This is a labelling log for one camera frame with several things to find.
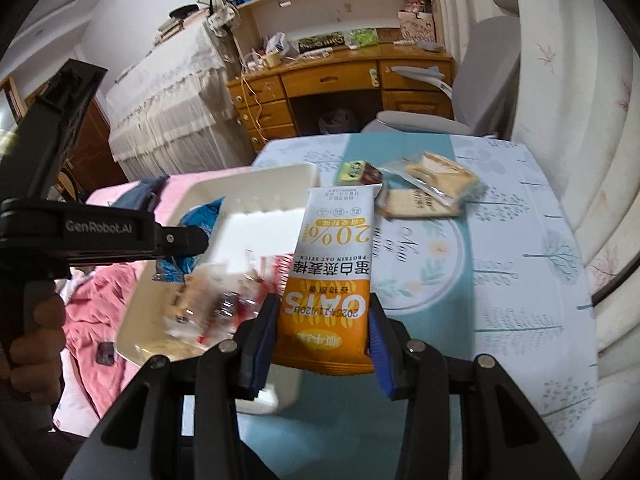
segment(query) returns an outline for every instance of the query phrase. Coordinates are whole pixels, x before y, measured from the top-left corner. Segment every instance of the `white plastic tray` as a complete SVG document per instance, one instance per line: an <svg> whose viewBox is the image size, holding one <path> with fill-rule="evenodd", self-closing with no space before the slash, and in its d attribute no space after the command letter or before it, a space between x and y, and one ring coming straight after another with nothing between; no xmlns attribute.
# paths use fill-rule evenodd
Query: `white plastic tray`
<svg viewBox="0 0 640 480"><path fill-rule="evenodd" d="M292 253L302 226L308 188L319 183L313 164L254 170L194 184L167 225L177 225L192 207L225 197L209 248L201 263L226 263L229 272L246 269L246 250L254 256ZM162 306L175 293L175 283L154 282L156 263L150 261L140 277L116 338L116 350L142 366L137 344L164 335ZM271 365L266 387L257 399L236 401L243 413L273 413L294 402L300 371Z"/></svg>

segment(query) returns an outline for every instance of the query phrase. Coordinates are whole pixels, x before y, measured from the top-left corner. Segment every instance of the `orange snack wrapper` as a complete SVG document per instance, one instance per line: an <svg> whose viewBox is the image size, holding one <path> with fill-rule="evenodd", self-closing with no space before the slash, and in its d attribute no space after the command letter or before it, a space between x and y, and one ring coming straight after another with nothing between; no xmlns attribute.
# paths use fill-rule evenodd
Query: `orange snack wrapper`
<svg viewBox="0 0 640 480"><path fill-rule="evenodd" d="M310 190L278 315L274 363L327 375L373 372L367 312L380 188Z"/></svg>

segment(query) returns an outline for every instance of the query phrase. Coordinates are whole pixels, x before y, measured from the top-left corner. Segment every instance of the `finger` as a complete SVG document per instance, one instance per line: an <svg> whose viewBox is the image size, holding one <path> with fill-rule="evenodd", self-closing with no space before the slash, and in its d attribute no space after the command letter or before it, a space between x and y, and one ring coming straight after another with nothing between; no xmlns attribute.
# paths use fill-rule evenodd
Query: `finger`
<svg viewBox="0 0 640 480"><path fill-rule="evenodd" d="M53 404L60 400L60 395L60 381L56 381L52 387L46 390L31 392L31 400L36 404Z"/></svg>
<svg viewBox="0 0 640 480"><path fill-rule="evenodd" d="M62 373L60 357L39 365L18 366L11 370L10 381L19 392L49 390L59 382Z"/></svg>
<svg viewBox="0 0 640 480"><path fill-rule="evenodd" d="M44 328L60 328L65 323L65 303L55 294L36 305L33 319Z"/></svg>
<svg viewBox="0 0 640 480"><path fill-rule="evenodd" d="M35 365L51 361L65 347L61 328L39 328L19 337L11 344L11 359L18 365Z"/></svg>

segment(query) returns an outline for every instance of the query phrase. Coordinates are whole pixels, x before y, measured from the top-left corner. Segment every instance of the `tablecloth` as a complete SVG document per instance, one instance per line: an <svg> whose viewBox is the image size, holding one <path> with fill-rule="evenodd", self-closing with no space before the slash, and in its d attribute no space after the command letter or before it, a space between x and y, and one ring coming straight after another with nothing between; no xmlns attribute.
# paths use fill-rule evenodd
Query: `tablecloth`
<svg viewBox="0 0 640 480"><path fill-rule="evenodd" d="M483 186L457 220L378 219L372 290L440 351L494 355L579 468L597 380L591 297L562 209L525 146L443 134L297 137L267 144L254 167L311 162L330 186L344 160L375 165L418 151L455 158ZM458 322L443 327L447 309L459 309ZM372 376L305 374L298 403L253 417L243 437L281 478L388 479L403 425L404 404L386 401Z"/></svg>

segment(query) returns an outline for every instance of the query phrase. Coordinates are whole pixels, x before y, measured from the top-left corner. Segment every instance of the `cable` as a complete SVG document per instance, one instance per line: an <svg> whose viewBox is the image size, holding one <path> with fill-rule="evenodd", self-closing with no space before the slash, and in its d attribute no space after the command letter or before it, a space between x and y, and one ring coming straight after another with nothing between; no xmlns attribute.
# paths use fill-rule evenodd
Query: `cable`
<svg viewBox="0 0 640 480"><path fill-rule="evenodd" d="M251 114L251 110L249 110L249 103L246 98L246 92L244 91L245 85L249 89L249 92L251 92L251 94L253 95L253 98L256 104L258 105L258 113L255 118ZM268 141L262 136L262 125L260 124L260 114L262 113L262 104L260 103L260 101L258 101L258 95L256 94L256 92L254 92L254 89L252 89L249 86L249 83L247 82L246 77L244 76L244 72L242 72L240 75L240 88L242 89L242 98L246 103L246 109L247 109L247 112L249 113L249 117L251 117L251 121L254 124L256 131L258 132L258 136L260 137L260 140L266 144Z"/></svg>

